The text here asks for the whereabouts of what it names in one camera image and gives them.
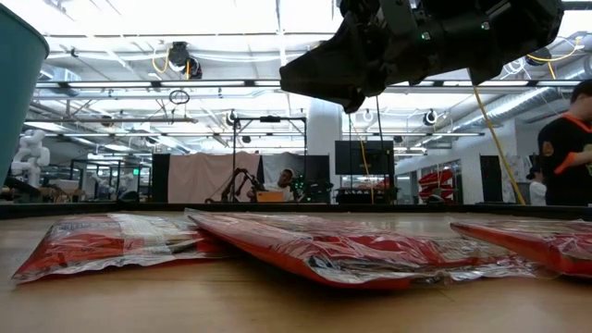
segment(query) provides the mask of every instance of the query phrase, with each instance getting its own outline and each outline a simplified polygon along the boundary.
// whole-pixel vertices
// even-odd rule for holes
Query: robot
[[[27,176],[27,183],[34,188],[39,188],[41,179],[41,167],[49,166],[49,149],[42,146],[45,132],[29,129],[25,136],[20,138],[18,152],[12,160],[10,169],[12,176],[23,181]],[[30,156],[27,162],[22,159]]]

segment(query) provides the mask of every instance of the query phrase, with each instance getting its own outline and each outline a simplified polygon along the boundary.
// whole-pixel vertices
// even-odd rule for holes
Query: ceiling light
[[[114,150],[117,152],[128,152],[128,151],[132,150],[131,148],[129,148],[127,146],[118,145],[118,144],[106,144],[105,148],[110,149],[110,150]]]
[[[473,83],[469,80],[463,81],[444,81],[445,87],[473,87]]]
[[[548,81],[539,81],[538,85],[540,86],[549,86],[549,87],[575,87],[580,83],[580,80],[548,80]]]
[[[418,84],[411,85],[409,82],[400,82],[396,84],[391,84],[390,87],[431,87],[434,85],[432,80],[423,80]]]
[[[59,84],[50,82],[38,82],[35,88],[59,88]]]
[[[375,133],[361,133],[361,136],[364,136],[365,134],[369,134],[369,135],[375,135]],[[388,136],[402,136],[402,137],[422,137],[422,136],[426,136],[427,133],[413,133],[413,132],[382,132],[382,135],[388,135]]]
[[[395,156],[427,156],[425,153],[401,153],[395,154]]]
[[[167,81],[162,82],[163,87],[242,87],[241,80],[199,80],[199,81]]]
[[[524,87],[526,84],[527,80],[489,80],[479,84],[479,87]]]
[[[108,133],[65,133],[63,134],[65,137],[72,137],[72,138],[98,138],[98,137],[107,137],[110,134]]]
[[[54,123],[47,123],[47,122],[26,122],[25,125],[31,126],[41,130],[51,130],[51,131],[65,131],[68,130],[65,127],[56,125]]]
[[[81,138],[72,138],[72,141],[82,143],[82,144],[87,144],[87,145],[95,145],[96,144],[94,142],[90,142],[86,139],[81,139]]]
[[[130,82],[71,82],[68,84],[71,88],[143,88],[152,87],[148,81],[130,81]]]
[[[465,137],[465,136],[483,136],[484,133],[438,133],[440,139],[442,137]]]
[[[393,148],[393,151],[395,151],[395,152],[408,152],[408,151],[425,152],[426,150],[427,150],[426,148],[418,148],[418,147],[411,147],[411,148],[395,147],[395,148]]]
[[[159,137],[161,133],[117,133],[115,134],[118,138],[125,137]]]
[[[152,156],[152,153],[112,153],[108,156]]]
[[[279,87],[279,81],[276,80],[259,80],[255,82],[257,87]]]

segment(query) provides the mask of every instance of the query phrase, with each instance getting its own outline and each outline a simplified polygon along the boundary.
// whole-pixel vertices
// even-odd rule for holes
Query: plastic bag
[[[478,240],[408,237],[320,217],[189,217],[259,259],[334,287],[407,289],[482,277],[534,277],[540,268]]]
[[[229,256],[233,253],[227,244],[191,221],[127,214],[70,216],[50,227],[12,279],[28,282],[108,266]]]
[[[581,221],[454,221],[455,231],[512,250],[556,272],[592,278],[592,224]]]

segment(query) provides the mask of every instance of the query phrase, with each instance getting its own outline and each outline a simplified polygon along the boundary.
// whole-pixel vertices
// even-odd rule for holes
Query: wooden table
[[[327,217],[456,237],[447,217],[474,216]],[[488,279],[431,290],[334,290],[247,258],[112,269],[11,285],[12,273],[56,219],[0,221],[0,332],[559,333],[592,329],[592,283],[568,278]]]

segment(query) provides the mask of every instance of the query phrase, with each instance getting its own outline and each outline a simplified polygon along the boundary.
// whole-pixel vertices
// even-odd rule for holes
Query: black curtain
[[[168,203],[168,168],[170,154],[154,154],[152,158],[152,200]]]
[[[486,203],[502,203],[499,156],[481,156],[481,180],[483,182],[483,201]]]

